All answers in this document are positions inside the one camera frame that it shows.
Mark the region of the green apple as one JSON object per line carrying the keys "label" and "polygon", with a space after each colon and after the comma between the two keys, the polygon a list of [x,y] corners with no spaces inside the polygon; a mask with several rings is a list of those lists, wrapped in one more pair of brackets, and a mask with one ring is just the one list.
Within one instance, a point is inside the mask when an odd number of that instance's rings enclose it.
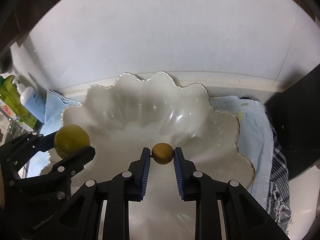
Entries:
{"label": "green apple", "polygon": [[89,135],[80,126],[69,124],[61,127],[54,137],[54,148],[62,159],[91,144]]}

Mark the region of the small tan longan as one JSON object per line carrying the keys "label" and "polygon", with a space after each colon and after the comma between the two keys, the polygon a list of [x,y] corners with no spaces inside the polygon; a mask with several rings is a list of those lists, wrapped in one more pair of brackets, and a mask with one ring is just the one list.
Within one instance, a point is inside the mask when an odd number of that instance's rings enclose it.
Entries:
{"label": "small tan longan", "polygon": [[169,144],[161,142],[153,146],[151,155],[156,163],[166,165],[172,161],[174,150]]}

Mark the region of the blue white pump bottle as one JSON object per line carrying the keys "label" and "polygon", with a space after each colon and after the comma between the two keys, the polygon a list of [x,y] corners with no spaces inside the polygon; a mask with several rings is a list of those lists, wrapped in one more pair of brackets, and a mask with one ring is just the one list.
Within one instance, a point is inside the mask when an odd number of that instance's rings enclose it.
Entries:
{"label": "blue white pump bottle", "polygon": [[25,86],[20,81],[20,75],[19,73],[12,82],[20,94],[20,102],[37,120],[44,124],[46,103],[33,87]]}

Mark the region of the white scalloped ceramic bowl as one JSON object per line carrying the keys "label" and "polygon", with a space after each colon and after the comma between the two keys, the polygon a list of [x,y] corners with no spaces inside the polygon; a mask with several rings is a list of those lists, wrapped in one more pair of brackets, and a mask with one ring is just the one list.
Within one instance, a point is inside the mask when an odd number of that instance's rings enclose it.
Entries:
{"label": "white scalloped ceramic bowl", "polygon": [[[215,180],[235,179],[249,188],[255,178],[252,162],[236,146],[237,117],[216,111],[203,85],[180,87],[165,72],[147,80],[125,73],[110,87],[93,85],[81,105],[63,110],[60,124],[81,126],[96,152],[72,178],[72,192],[89,179],[112,179],[143,148],[161,142],[180,147],[186,159]],[[129,204],[129,215],[131,239],[194,238],[195,203],[181,200],[171,163],[151,162],[145,197]]]}

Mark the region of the green dish soap bottle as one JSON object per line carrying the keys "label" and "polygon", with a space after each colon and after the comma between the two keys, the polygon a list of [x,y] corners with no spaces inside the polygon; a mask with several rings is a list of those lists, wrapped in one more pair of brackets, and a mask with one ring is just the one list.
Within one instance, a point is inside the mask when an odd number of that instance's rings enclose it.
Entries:
{"label": "green dish soap bottle", "polygon": [[13,84],[14,78],[15,75],[1,76],[1,109],[24,129],[32,131],[37,119],[21,104],[20,94]]}

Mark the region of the light blue patterned cloth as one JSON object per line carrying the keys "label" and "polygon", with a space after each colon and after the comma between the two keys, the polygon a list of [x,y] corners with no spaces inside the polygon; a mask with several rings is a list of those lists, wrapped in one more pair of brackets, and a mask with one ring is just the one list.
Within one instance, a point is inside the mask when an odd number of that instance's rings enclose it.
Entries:
{"label": "light blue patterned cloth", "polygon": [[[264,106],[258,100],[241,99],[235,95],[212,97],[210,103],[216,110],[229,111],[238,117],[240,134],[237,147],[239,152],[252,162],[256,171],[250,192],[262,207],[266,208],[274,142]],[[80,101],[65,98],[58,92],[49,90],[46,102],[46,122],[41,133],[49,135],[57,131],[61,127],[62,111],[69,105],[79,104]]]}

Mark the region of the black white checkered towel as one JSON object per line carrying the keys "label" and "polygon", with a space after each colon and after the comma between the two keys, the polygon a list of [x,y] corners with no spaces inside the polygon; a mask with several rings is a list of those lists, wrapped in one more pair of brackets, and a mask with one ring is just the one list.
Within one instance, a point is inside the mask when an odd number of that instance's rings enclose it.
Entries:
{"label": "black white checkered towel", "polygon": [[[249,96],[243,96],[241,99],[258,100],[253,97],[250,98]],[[278,142],[276,131],[266,109],[265,113],[272,129],[274,142],[267,207],[265,209],[280,228],[285,233],[288,233],[287,228],[291,222],[289,172],[286,159],[281,152],[281,145]]]}

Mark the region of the black knife block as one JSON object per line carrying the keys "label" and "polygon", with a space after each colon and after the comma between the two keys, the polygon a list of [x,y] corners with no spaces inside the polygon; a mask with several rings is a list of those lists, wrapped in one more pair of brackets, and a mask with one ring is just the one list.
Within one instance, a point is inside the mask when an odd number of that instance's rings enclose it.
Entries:
{"label": "black knife block", "polygon": [[265,106],[291,180],[319,161],[319,66]]}

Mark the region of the dark wooden window frame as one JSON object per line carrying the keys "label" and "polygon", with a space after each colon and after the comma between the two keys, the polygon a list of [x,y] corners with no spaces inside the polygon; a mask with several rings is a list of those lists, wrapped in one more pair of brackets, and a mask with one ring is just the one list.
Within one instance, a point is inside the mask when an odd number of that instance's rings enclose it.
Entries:
{"label": "dark wooden window frame", "polygon": [[1,0],[1,73],[12,67],[10,47],[59,0]]}

